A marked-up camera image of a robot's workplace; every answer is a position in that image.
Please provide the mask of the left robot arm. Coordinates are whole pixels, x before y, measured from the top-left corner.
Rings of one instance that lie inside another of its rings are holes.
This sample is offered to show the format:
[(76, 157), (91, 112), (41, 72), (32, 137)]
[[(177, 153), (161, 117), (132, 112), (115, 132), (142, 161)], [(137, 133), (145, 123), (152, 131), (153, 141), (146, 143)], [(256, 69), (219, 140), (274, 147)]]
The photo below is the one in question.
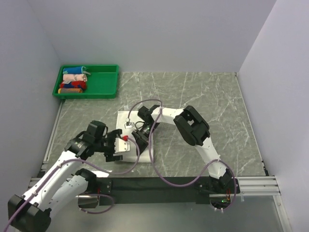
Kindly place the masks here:
[(94, 153), (103, 153), (107, 161), (122, 160), (121, 152), (130, 149), (129, 139), (122, 130), (109, 131), (100, 121), (92, 121), (86, 130), (71, 139), (57, 162), (22, 196), (13, 195), (8, 201), (8, 224), (21, 232), (44, 232), (52, 215), (75, 196), (86, 194), (97, 199), (107, 198), (114, 206), (114, 198), (102, 194), (97, 176), (82, 169), (87, 164), (98, 171), (103, 169), (87, 161)]

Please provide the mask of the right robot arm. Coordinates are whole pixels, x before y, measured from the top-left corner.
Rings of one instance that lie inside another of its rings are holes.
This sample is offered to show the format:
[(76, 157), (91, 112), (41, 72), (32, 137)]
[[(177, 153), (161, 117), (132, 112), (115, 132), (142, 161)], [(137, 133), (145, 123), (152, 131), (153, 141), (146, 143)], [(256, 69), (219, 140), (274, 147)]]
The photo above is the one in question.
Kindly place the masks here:
[(235, 194), (239, 192), (238, 183), (231, 168), (220, 159), (211, 139), (210, 126), (200, 113), (192, 106), (173, 109), (160, 105), (151, 108), (145, 106), (138, 110), (138, 117), (143, 120), (143, 126), (132, 132), (140, 151), (150, 149), (152, 134), (161, 123), (176, 126), (184, 141), (194, 147), (206, 163), (201, 171), (209, 173), (210, 191)]

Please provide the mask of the white towel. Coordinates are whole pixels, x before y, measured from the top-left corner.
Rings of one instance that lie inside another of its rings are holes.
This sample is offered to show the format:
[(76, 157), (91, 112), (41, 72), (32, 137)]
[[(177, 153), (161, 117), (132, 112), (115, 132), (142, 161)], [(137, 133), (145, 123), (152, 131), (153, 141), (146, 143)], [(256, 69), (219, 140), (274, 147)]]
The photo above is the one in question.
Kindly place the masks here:
[[(122, 135), (127, 135), (129, 138), (135, 140), (132, 132), (135, 130), (134, 126), (131, 128), (126, 128), (126, 119), (128, 116), (129, 111), (118, 111), (117, 120), (116, 120), (116, 128), (122, 130)], [(138, 116), (138, 111), (131, 111), (130, 113), (130, 123), (137, 124), (137, 127), (143, 125), (143, 123), (138, 123), (138, 121), (144, 122), (145, 120)], [(134, 163), (137, 159), (137, 150), (136, 146), (131, 142), (128, 141), (130, 144), (130, 150), (122, 152), (123, 160), (122, 162), (132, 162)], [(147, 146), (143, 152), (140, 152), (140, 159), (139, 163), (151, 163), (150, 156), (149, 156), (149, 147)]]

